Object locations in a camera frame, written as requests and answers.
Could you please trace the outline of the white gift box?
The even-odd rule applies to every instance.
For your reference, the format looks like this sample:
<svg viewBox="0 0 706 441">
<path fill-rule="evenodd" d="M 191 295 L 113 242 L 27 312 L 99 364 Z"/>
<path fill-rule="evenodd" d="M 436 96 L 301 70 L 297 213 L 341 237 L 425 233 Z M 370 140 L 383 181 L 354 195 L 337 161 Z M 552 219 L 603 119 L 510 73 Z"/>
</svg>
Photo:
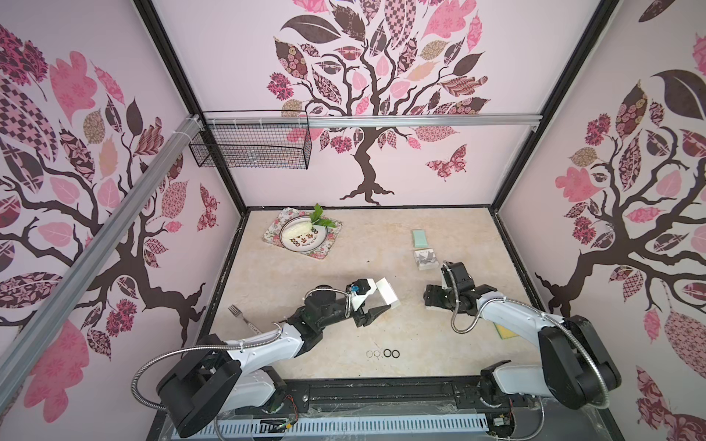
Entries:
<svg viewBox="0 0 706 441">
<path fill-rule="evenodd" d="M 437 255 L 431 248 L 415 250 L 414 257 L 417 269 L 420 271 L 432 270 L 439 267 Z"/>
</svg>

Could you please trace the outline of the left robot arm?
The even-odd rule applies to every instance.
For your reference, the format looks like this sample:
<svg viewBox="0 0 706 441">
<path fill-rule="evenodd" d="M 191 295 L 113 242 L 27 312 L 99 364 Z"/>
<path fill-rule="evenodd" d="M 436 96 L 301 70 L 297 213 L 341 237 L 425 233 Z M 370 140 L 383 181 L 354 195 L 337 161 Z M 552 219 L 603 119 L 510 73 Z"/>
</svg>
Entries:
<svg viewBox="0 0 706 441">
<path fill-rule="evenodd" d="M 275 363 L 311 351 L 330 325 L 353 320 L 365 327 L 399 303 L 386 279 L 358 279 L 345 290 L 313 288 L 273 331 L 233 341 L 209 334 L 184 349 L 158 383 L 157 396 L 182 438 L 196 435 L 222 412 L 248 407 L 274 412 L 284 400 Z"/>
</svg>

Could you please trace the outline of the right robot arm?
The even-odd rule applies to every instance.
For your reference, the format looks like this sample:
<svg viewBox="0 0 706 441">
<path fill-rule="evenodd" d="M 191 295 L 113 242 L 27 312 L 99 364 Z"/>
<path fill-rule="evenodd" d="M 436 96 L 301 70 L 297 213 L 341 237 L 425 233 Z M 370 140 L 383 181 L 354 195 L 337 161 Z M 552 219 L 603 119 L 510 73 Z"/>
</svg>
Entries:
<svg viewBox="0 0 706 441">
<path fill-rule="evenodd" d="M 489 407 L 507 396 L 554 398 L 577 410 L 610 407 L 610 392 L 621 386 L 621 373 L 588 319 L 543 312 L 507 297 L 489 285 L 477 285 L 461 262 L 446 262 L 442 284 L 428 285 L 425 306 L 452 312 L 456 334 L 470 334 L 481 321 L 499 325 L 534 345 L 539 365 L 500 361 L 481 370 L 478 395 Z"/>
</svg>

